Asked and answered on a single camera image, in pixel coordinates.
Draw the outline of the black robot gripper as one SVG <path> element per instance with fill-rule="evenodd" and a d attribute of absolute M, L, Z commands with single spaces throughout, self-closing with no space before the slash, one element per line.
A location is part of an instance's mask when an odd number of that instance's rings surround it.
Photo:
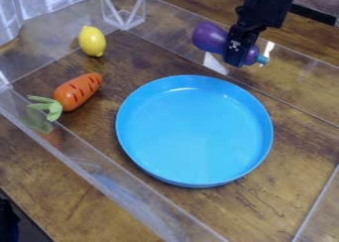
<path fill-rule="evenodd" d="M 232 25 L 222 50 L 224 62 L 234 67 L 253 65 L 258 56 L 254 45 L 260 28 L 280 28 L 293 0 L 244 0 L 236 8 L 237 24 Z"/>

